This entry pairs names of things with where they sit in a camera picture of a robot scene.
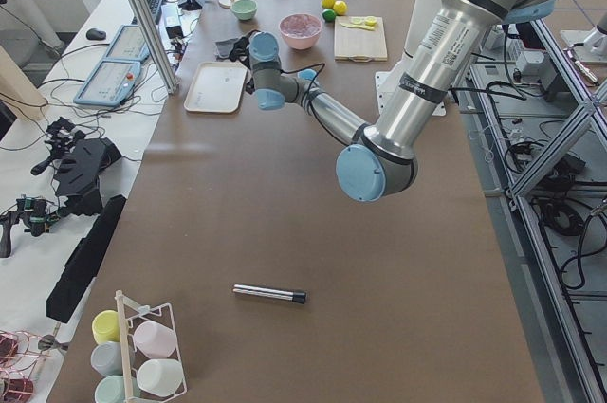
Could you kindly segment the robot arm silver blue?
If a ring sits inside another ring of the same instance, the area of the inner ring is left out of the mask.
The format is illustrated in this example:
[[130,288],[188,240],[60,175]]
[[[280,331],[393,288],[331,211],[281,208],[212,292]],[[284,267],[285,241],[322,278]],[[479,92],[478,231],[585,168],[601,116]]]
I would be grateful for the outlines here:
[[356,201],[373,202],[414,183],[414,142],[487,31],[541,19],[553,11],[555,1],[440,0],[410,65],[373,124],[326,93],[311,70],[287,75],[278,41],[268,32],[241,38],[230,56],[250,70],[250,90],[260,109],[297,103],[344,144],[336,162],[340,187]]

